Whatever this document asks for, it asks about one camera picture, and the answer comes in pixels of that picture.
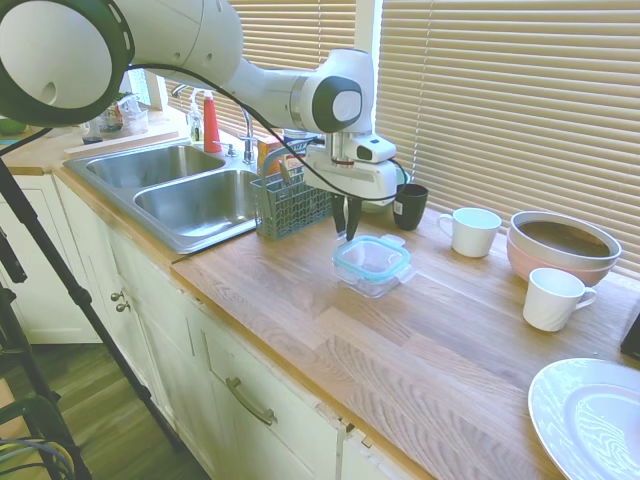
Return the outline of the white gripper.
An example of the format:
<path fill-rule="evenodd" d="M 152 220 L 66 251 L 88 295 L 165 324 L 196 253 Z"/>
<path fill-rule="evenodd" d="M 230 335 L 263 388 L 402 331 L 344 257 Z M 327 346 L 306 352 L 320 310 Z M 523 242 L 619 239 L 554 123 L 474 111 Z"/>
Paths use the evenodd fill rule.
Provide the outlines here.
<path fill-rule="evenodd" d="M 332 216 L 338 235 L 352 241 L 358 229 L 363 200 L 378 205 L 390 203 L 397 189 L 395 165 L 386 160 L 381 163 L 354 161 L 352 165 L 338 165 L 332 161 L 325 146 L 311 145 L 303 158 L 304 181 L 310 187 L 332 194 Z M 347 221 L 344 203 L 347 198 Z"/>

